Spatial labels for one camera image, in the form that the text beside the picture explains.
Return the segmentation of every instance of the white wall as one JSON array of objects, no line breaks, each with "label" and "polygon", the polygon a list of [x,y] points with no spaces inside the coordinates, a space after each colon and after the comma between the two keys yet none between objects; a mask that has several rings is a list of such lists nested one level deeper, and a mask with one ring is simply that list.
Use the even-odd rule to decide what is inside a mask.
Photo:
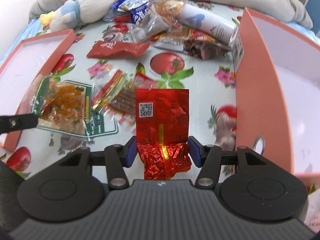
[{"label": "white wall", "polygon": [[31,5],[36,0],[0,0],[0,58],[28,23]]}]

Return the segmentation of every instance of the crumpled red foil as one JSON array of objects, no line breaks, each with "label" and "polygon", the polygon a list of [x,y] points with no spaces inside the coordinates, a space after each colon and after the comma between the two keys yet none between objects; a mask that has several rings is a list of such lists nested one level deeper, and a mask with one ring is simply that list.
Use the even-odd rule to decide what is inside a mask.
[{"label": "crumpled red foil", "polygon": [[188,171],[189,90],[136,90],[137,145],[145,179]]}]

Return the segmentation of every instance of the silver screw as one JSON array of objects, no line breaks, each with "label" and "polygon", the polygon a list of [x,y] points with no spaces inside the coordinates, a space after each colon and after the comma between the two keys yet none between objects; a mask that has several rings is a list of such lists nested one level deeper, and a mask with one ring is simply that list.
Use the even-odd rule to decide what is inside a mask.
[{"label": "silver screw", "polygon": [[211,186],[213,184],[213,180],[210,178],[201,178],[198,180],[198,184],[204,187]]},{"label": "silver screw", "polygon": [[116,187],[121,187],[121,186],[125,185],[126,183],[127,183],[127,181],[123,178],[114,178],[111,180],[111,184]]}]

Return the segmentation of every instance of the white cylindrical can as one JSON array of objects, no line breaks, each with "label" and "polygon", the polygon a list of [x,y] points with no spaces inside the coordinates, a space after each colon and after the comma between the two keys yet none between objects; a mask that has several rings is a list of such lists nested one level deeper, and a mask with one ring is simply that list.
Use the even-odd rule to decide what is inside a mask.
[{"label": "white cylindrical can", "polygon": [[190,4],[182,7],[179,22],[201,30],[229,46],[238,32],[238,26],[234,22]]}]

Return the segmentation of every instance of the stuffed animal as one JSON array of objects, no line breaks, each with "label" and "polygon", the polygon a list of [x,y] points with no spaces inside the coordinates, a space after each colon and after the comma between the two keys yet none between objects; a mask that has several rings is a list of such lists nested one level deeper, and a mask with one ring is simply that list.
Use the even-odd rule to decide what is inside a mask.
[{"label": "stuffed animal", "polygon": [[100,20],[115,0],[66,1],[58,10],[40,15],[42,25],[49,25],[52,32],[73,29],[78,25]]}]

